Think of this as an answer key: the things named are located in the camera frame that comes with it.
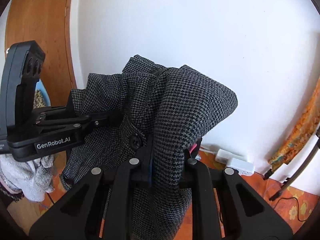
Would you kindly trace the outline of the left hand grey glove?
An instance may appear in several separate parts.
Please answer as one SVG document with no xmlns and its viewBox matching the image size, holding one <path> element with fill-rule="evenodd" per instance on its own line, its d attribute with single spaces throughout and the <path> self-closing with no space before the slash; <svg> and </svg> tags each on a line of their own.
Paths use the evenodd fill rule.
<svg viewBox="0 0 320 240">
<path fill-rule="evenodd" d="M 54 191 L 53 166 L 53 155 L 18 162 L 12 154 L 2 154 L 1 184 L 9 193 L 23 193 L 32 202 L 42 202 Z"/>
</svg>

